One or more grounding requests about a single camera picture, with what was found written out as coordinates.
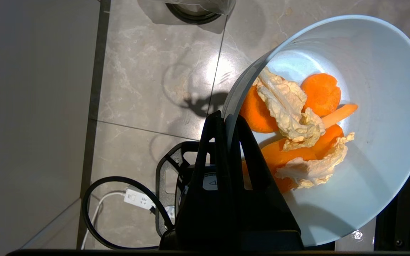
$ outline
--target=gray wall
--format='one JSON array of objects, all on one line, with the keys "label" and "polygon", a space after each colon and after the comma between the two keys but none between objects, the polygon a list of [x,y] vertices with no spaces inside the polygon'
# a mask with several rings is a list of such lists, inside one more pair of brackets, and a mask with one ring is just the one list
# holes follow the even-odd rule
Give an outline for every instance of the gray wall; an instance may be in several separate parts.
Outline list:
[{"label": "gray wall", "polygon": [[[98,14],[96,0],[0,0],[0,255],[77,202]],[[75,247],[66,230],[55,240]]]}]

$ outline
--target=black power cord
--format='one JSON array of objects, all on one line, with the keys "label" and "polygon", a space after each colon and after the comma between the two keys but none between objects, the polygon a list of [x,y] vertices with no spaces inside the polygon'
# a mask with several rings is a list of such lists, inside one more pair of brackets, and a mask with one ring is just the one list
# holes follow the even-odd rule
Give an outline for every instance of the black power cord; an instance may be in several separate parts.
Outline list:
[{"label": "black power cord", "polygon": [[102,185],[107,182],[123,182],[132,186],[135,186],[138,188],[140,191],[145,193],[155,204],[155,206],[158,208],[159,213],[161,214],[162,218],[164,219],[165,225],[167,227],[167,230],[171,230],[174,228],[174,225],[172,224],[172,221],[170,220],[169,215],[167,214],[164,206],[161,204],[161,201],[154,195],[153,192],[151,192],[147,187],[143,186],[140,182],[132,180],[131,178],[126,178],[126,177],[120,177],[120,176],[111,176],[111,177],[106,177],[102,178],[93,184],[89,186],[89,188],[86,190],[84,196],[83,196],[83,201],[82,201],[82,216],[83,220],[85,221],[86,227],[90,231],[91,235],[96,238],[101,244],[107,246],[110,249],[114,250],[153,250],[153,249],[158,249],[158,246],[151,246],[151,247],[138,247],[138,248],[130,248],[130,247],[124,247],[124,246],[119,246],[115,245],[114,243],[109,242],[106,240],[104,237],[102,237],[97,230],[93,227],[93,223],[90,220],[89,217],[89,212],[88,212],[88,204],[90,201],[91,193],[94,191],[95,188],[97,188],[99,185]]}]

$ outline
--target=white bowl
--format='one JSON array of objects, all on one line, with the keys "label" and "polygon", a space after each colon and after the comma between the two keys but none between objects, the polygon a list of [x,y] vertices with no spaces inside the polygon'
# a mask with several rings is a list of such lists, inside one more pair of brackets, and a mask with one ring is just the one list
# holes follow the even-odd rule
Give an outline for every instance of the white bowl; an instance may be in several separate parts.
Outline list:
[{"label": "white bowl", "polygon": [[[249,87],[267,65],[299,84],[311,74],[335,76],[341,103],[358,110],[340,122],[355,132],[344,162],[324,185],[284,194],[305,246],[360,228],[394,198],[410,175],[410,39],[369,16],[319,21],[256,60],[239,77],[223,109],[228,138]],[[265,144],[275,134],[254,133]]]}]

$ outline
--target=kitchen floor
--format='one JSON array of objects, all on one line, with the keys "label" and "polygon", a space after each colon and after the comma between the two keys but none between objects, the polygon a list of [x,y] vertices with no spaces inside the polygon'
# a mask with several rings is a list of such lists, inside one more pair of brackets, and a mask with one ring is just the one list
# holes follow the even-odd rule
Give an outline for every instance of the kitchen floor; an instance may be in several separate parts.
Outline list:
[{"label": "kitchen floor", "polygon": [[[344,14],[381,18],[410,38],[410,0],[238,0],[230,16],[201,26],[179,21],[163,3],[113,0],[98,114],[92,117],[98,122],[91,181],[119,175],[154,191],[159,160],[176,144],[200,139],[206,115],[222,108],[250,63],[302,28]],[[94,195],[124,188],[102,185]],[[121,196],[104,201],[97,227],[121,246],[160,240],[154,215]],[[367,238],[366,247],[371,243]],[[86,249],[106,248],[89,236]]]}]

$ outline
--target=white power strip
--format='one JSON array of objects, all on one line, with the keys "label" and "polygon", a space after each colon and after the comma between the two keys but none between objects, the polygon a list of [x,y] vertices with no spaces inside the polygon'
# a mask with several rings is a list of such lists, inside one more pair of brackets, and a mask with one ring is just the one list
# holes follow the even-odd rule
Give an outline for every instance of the white power strip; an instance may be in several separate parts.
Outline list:
[{"label": "white power strip", "polygon": [[151,201],[151,199],[147,195],[142,192],[135,191],[131,188],[126,188],[124,202],[147,210],[151,209],[151,207],[156,208],[153,201]]}]

